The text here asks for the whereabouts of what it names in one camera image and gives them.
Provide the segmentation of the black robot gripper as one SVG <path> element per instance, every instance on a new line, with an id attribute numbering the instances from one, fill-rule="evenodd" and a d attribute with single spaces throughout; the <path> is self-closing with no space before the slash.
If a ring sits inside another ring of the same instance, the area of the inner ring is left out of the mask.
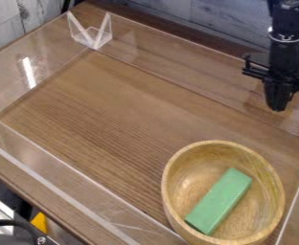
<path id="1" fill-rule="evenodd" d="M 299 92 L 299 38 L 274 38 L 269 52 L 247 53 L 243 59 L 242 73 L 262 81 L 269 107 L 285 111 L 293 95 Z"/>

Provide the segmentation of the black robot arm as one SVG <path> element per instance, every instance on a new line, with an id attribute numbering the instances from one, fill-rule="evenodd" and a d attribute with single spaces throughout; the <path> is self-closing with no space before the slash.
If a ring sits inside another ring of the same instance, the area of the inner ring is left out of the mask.
<path id="1" fill-rule="evenodd" d="M 245 54 L 242 73 L 262 81 L 266 104 L 281 112 L 299 92 L 299 0 L 267 0 L 267 6 L 270 50 Z"/>

